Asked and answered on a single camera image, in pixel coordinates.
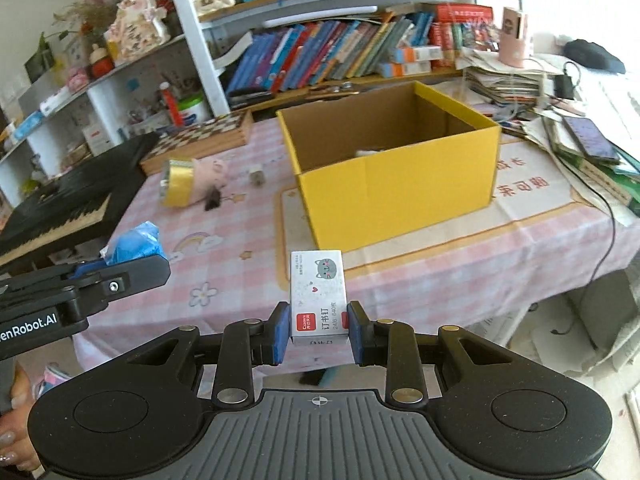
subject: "yellow cardboard box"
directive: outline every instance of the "yellow cardboard box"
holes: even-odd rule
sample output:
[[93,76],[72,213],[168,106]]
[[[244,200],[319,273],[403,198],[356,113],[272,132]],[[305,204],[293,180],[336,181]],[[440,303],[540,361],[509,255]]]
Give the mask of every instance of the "yellow cardboard box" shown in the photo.
[[[318,248],[351,251],[489,204],[500,126],[422,83],[278,112]],[[356,158],[356,150],[385,150]]]

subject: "human hand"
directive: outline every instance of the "human hand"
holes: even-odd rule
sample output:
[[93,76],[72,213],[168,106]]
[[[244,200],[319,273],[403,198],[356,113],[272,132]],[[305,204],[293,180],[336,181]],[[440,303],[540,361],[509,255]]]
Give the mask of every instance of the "human hand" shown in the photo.
[[36,450],[27,434],[27,419],[34,405],[31,381],[16,364],[11,388],[12,410],[0,417],[0,466],[16,465],[21,471],[34,471],[40,466]]

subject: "yellow tape roll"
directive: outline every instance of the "yellow tape roll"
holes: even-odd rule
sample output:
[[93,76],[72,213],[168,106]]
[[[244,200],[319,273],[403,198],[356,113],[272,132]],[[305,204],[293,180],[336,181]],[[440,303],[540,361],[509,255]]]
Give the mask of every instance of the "yellow tape roll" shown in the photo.
[[168,160],[160,181],[160,200],[166,207],[187,207],[193,192],[195,170],[192,160]]

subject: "white wall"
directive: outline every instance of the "white wall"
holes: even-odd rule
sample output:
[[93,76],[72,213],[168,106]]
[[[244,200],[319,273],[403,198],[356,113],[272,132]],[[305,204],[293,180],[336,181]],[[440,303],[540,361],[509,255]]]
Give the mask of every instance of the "white wall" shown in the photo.
[[51,34],[53,13],[78,0],[0,0],[0,104],[29,84],[24,63],[38,46],[40,33]]
[[628,70],[640,71],[640,28],[634,23],[640,0],[522,0],[522,5],[529,30],[593,41]]

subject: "red bottle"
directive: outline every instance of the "red bottle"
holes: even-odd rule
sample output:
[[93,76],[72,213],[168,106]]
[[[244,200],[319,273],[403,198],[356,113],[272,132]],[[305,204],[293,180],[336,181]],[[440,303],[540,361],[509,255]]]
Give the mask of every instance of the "red bottle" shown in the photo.
[[178,110],[178,103],[175,101],[174,95],[169,90],[169,83],[166,81],[160,84],[160,91],[162,92],[162,97],[164,98],[164,102],[169,108],[169,114],[171,115],[171,120],[174,122],[175,126],[184,126],[184,121],[182,120],[182,116],[180,115],[180,110]]

